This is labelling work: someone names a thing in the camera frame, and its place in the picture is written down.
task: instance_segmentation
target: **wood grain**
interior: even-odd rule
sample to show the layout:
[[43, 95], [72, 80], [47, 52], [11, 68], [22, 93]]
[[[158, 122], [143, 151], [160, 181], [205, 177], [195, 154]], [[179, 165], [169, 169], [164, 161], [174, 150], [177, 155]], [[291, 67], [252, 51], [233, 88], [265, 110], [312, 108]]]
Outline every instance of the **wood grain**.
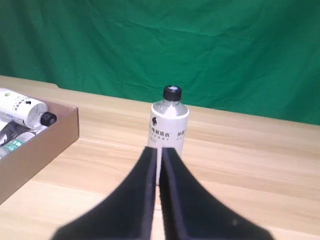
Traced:
[[[0, 87], [79, 107], [80, 139], [0, 205], [1, 239], [49, 239], [126, 177], [151, 104], [5, 76]], [[319, 240], [320, 126], [188, 107], [182, 159], [199, 182], [277, 240]], [[152, 239], [164, 239], [158, 198]]]

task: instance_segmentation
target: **green label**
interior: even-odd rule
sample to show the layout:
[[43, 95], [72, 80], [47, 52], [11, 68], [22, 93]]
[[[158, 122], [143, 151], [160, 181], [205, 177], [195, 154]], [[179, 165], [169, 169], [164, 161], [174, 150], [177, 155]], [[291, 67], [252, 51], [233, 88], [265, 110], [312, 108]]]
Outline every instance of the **green label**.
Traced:
[[23, 141], [14, 139], [10, 142], [8, 142], [6, 145], [3, 146], [3, 148], [8, 149], [10, 152], [20, 147], [22, 144], [24, 144]]

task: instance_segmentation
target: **black foam pad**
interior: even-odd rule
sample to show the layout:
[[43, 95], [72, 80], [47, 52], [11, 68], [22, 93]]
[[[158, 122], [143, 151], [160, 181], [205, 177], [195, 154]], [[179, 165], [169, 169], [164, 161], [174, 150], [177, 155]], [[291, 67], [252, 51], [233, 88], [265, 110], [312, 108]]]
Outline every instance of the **black foam pad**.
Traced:
[[52, 240], [149, 240], [155, 205], [157, 150], [146, 147], [104, 201], [59, 228]]
[[206, 191], [174, 148], [162, 149], [159, 188], [166, 240], [273, 239]]

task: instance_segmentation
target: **green backdrop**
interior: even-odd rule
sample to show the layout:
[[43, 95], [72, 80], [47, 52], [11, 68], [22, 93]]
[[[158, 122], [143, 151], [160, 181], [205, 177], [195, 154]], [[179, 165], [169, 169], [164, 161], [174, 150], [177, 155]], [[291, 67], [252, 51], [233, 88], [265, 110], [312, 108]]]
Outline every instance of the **green backdrop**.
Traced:
[[320, 0], [0, 0], [0, 75], [320, 124]]

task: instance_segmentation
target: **bottle label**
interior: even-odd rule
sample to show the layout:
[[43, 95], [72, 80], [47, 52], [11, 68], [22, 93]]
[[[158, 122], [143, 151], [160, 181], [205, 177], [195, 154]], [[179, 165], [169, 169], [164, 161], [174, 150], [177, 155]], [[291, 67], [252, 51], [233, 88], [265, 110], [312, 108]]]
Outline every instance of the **bottle label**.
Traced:
[[28, 128], [33, 127], [30, 123], [37, 114], [47, 111], [41, 101], [6, 88], [0, 88], [0, 103], [0, 119], [13, 120]]
[[32, 139], [34, 136], [35, 135], [31, 132], [24, 132], [21, 135], [19, 135], [16, 139], [11, 140], [6, 145], [4, 145], [3, 148], [12, 152], [13, 150], [17, 149], [18, 147]]
[[152, 148], [175, 148], [181, 155], [189, 111], [182, 116], [170, 116], [156, 112], [151, 107], [147, 145]]
[[6, 145], [4, 145], [3, 148], [9, 150], [10, 152], [12, 152], [13, 150], [15, 150], [18, 147], [20, 147], [22, 144], [24, 144], [23, 141], [21, 141], [19, 139], [14, 139], [14, 140], [8, 142]]

